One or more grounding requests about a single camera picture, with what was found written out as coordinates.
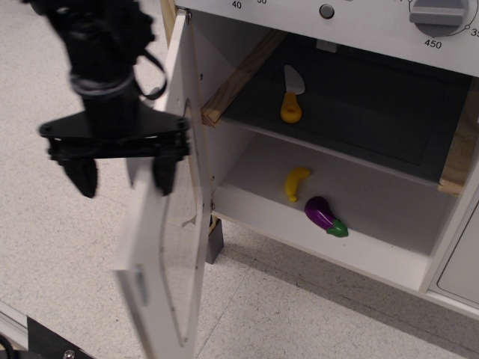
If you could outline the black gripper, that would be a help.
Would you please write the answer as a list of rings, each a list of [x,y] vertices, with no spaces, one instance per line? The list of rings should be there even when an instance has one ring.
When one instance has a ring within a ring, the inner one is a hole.
[[[106,88],[91,81],[73,82],[73,89],[84,110],[42,124],[39,133],[49,141],[49,155],[66,160],[64,171],[81,194],[96,194],[94,159],[132,157],[155,157],[155,186],[163,196],[172,193],[176,164],[190,154],[187,120],[142,102],[135,80]]]

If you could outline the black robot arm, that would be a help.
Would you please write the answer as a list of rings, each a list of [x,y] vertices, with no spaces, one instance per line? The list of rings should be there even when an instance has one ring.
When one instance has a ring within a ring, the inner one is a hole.
[[[63,40],[70,84],[84,106],[40,126],[51,160],[91,198],[98,159],[150,158],[155,186],[172,193],[176,165],[189,154],[189,126],[184,117],[151,108],[167,87],[144,93],[134,72],[139,57],[150,57],[153,18],[137,1],[32,1],[31,7]]]

